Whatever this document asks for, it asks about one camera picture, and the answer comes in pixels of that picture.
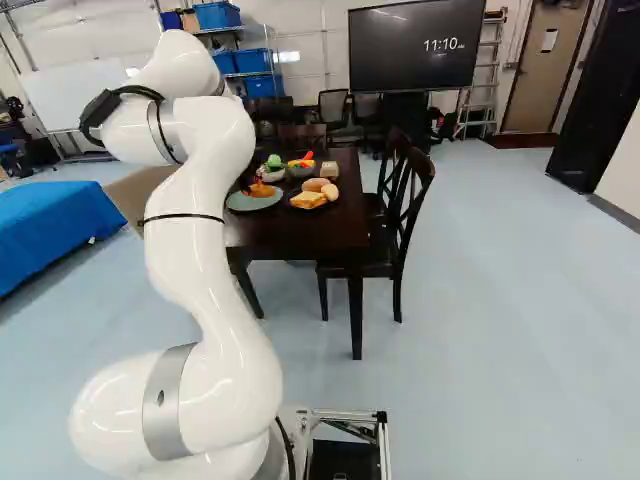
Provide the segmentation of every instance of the green vegetable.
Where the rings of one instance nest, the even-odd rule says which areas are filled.
[[[269,155],[269,158],[267,159],[267,167],[270,169],[274,168],[276,170],[280,170],[282,168],[282,159],[280,158],[280,155]]]

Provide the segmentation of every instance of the bowl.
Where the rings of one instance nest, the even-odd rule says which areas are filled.
[[[260,174],[260,178],[264,183],[275,183],[284,178],[285,172],[285,168],[281,168],[280,170],[276,170],[275,172],[263,172]]]
[[[296,178],[305,178],[313,175],[315,168],[287,167],[289,173]]]

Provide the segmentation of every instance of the whiteboard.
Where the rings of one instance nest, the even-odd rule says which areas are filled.
[[[48,132],[78,128],[84,107],[105,88],[127,79],[119,59],[72,63],[20,75],[20,83]]]

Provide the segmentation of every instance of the green plate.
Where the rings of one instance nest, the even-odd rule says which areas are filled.
[[[227,198],[227,208],[234,212],[253,212],[255,210],[262,210],[275,205],[284,195],[282,189],[273,187],[276,189],[276,193],[267,198],[253,198],[245,195],[242,191],[238,190],[235,193],[229,195]]]

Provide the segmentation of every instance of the blue mat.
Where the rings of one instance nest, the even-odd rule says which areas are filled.
[[[96,182],[32,183],[0,193],[0,296],[126,223]]]

